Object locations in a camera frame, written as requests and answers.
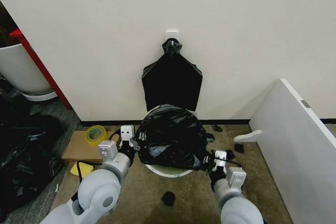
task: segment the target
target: white pot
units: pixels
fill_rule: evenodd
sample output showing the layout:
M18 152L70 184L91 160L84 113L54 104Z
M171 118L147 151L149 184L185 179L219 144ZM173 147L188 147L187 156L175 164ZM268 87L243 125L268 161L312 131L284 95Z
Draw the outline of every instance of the white pot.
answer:
M0 48L0 73L25 97L54 93L22 44Z

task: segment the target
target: floor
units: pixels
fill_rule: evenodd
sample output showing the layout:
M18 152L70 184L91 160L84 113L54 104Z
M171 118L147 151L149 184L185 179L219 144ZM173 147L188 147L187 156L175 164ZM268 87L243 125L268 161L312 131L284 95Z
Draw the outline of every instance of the floor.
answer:
M34 112L50 114L60 119L64 134L54 146L54 152L58 156L62 155L72 132L83 129L75 112L66 110L58 100L34 105L32 113ZM209 149L233 149L233 137L250 132L248 125L221 126L221 133L214 132L210 125L205 126L216 138L208 145ZM327 127L336 135L336 125ZM241 163L248 174L244 184L245 197L257 205L269 224L291 223L258 145L251 143L244 147L245 153L235 152L234 160ZM57 184L60 185L58 193L55 192ZM52 207L66 202L77 188L78 177L70 175L66 166L35 200L12 212L4 223L40 223ZM167 207L161 202L161 197L167 190L176 195L173 207ZM99 223L220 223L220 220L210 180L204 172L192 172L178 179L162 178L149 171L136 158L125 180L115 212L102 218Z

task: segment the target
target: cardboard box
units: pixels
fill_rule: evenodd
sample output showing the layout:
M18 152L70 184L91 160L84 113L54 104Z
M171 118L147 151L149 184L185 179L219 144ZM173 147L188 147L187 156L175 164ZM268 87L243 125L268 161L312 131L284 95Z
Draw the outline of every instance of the cardboard box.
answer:
M102 162L102 159L99 155L98 147L97 146L91 146L85 141L85 133L86 131L74 131L69 144L66 148L66 150L63 153L62 158L69 162L75 162L78 160L83 161L89 161L89 162L95 162L100 163ZM113 131L108 131L108 137L111 136ZM117 143L117 146L119 145L119 135L114 135L112 137L112 140Z

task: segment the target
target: yellow sponge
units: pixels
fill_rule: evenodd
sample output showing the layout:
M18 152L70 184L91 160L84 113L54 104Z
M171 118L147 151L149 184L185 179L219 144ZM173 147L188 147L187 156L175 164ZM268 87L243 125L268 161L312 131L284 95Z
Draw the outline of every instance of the yellow sponge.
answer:
M84 163L79 163L80 173L82 175L82 178L85 178L88 174L90 174L93 171L92 165L87 165ZM77 170L77 162L73 165L73 167L70 170L71 174L74 174L76 176L79 176L78 170Z

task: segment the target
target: black plastic bag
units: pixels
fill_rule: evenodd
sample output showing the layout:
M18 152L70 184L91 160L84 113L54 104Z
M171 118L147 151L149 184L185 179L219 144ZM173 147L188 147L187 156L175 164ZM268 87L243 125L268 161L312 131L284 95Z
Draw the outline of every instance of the black plastic bag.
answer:
M34 114L0 127L0 219L35 198L63 166L51 153L59 121Z
M162 47L164 55L143 69L147 111L163 104L195 111L202 72L180 54L182 45L177 39L168 39Z
M200 121L188 110L165 104L151 111L135 136L144 164L202 169L207 135Z

